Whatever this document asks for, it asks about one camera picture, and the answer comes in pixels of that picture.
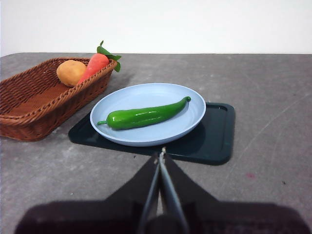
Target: table surface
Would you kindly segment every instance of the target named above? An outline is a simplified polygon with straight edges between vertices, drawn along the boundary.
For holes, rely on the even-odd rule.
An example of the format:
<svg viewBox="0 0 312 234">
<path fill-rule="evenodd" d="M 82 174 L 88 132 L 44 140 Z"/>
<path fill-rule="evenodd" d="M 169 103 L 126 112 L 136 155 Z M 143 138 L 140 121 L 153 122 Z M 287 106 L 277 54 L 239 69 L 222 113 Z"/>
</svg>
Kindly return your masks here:
<svg viewBox="0 0 312 234">
<path fill-rule="evenodd" d="M 1 58 L 1 80 L 56 57 L 84 53 L 20 53 Z M 68 131 L 118 89 L 167 82 L 235 108 L 232 158 L 210 166 L 177 161 L 223 201 L 273 202 L 298 210 L 312 227 L 312 56 L 123 54 L 108 88 L 48 137 L 1 137 L 1 233 L 12 234 L 26 210 L 55 200 L 105 199 L 149 156 L 72 143 Z"/>
</svg>

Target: orange carrot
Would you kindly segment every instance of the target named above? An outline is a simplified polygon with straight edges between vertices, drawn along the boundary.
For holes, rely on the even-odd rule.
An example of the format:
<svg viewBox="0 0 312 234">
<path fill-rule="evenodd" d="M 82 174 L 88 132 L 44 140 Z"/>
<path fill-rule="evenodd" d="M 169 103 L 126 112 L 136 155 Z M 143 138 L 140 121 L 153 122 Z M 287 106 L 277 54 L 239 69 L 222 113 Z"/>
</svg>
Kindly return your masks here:
<svg viewBox="0 0 312 234">
<path fill-rule="evenodd" d="M 109 60 L 105 55 L 99 53 L 94 54 L 90 58 L 87 69 L 78 81 L 78 84 L 83 83 L 86 79 L 100 71 L 103 67 L 106 67 L 108 64 Z"/>
</svg>

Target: plastic vegetable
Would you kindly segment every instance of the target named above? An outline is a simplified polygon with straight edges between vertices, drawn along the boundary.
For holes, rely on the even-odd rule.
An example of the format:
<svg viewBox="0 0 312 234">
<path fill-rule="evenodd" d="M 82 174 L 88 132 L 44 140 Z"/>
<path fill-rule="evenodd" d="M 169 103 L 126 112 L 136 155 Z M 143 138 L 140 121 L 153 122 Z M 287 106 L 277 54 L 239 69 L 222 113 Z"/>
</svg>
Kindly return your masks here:
<svg viewBox="0 0 312 234">
<path fill-rule="evenodd" d="M 100 71 L 103 67 L 106 67 L 109 64 L 108 58 L 103 54 L 94 54 L 87 65 L 87 69 L 78 81 L 78 84 L 83 83 L 90 76 L 94 75 Z"/>
<path fill-rule="evenodd" d="M 101 41 L 101 43 L 99 44 L 99 46 L 97 47 L 97 52 L 99 54 L 103 54 L 103 55 L 106 55 L 106 57 L 108 57 L 109 59 L 113 59 L 113 60 L 118 60 L 121 58 L 120 55 L 112 55 L 111 53 L 109 53 L 106 49 L 104 49 L 102 47 L 102 44 L 103 44 L 104 41 Z M 117 65 L 116 67 L 114 68 L 115 71 L 119 72 L 120 71 L 120 62 L 117 62 Z"/>
<path fill-rule="evenodd" d="M 107 124 L 109 127 L 119 130 L 160 123 L 181 112 L 190 100 L 191 98 L 187 96 L 181 101 L 169 105 L 113 111 L 105 121 L 99 121 L 97 124 Z"/>
<path fill-rule="evenodd" d="M 57 68 L 57 76 L 61 83 L 74 87 L 85 73 L 87 67 L 84 63 L 74 60 L 67 60 Z"/>
</svg>

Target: black tray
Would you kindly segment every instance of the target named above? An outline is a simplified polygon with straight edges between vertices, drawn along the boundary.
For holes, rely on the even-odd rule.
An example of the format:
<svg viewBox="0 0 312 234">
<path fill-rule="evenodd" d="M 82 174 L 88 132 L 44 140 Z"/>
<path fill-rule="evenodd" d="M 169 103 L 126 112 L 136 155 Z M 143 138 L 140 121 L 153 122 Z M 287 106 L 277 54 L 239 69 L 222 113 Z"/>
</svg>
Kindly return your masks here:
<svg viewBox="0 0 312 234">
<path fill-rule="evenodd" d="M 210 165 L 224 164 L 230 160 L 234 139 L 234 108 L 223 103 L 206 103 L 206 113 L 201 122 L 187 135 L 165 145 L 152 147 L 124 146 L 102 137 L 90 123 L 90 113 L 68 133 L 73 143 L 105 149 L 152 155 L 166 146 L 173 158 Z"/>
</svg>

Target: light blue plate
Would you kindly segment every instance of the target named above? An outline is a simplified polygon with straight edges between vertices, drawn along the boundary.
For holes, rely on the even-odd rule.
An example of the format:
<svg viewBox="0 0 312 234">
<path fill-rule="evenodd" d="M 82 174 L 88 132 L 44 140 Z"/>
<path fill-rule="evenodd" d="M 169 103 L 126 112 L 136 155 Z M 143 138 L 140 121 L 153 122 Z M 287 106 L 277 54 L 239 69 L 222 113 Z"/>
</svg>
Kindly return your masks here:
<svg viewBox="0 0 312 234">
<path fill-rule="evenodd" d="M 173 118 L 146 127 L 114 130 L 107 124 L 97 125 L 116 110 L 162 106 L 190 96 L 191 101 Z M 206 102 L 194 90 L 170 83 L 147 83 L 115 91 L 101 99 L 92 109 L 90 122 L 103 137 L 127 146 L 154 146 L 176 140 L 195 128 L 206 111 Z"/>
</svg>

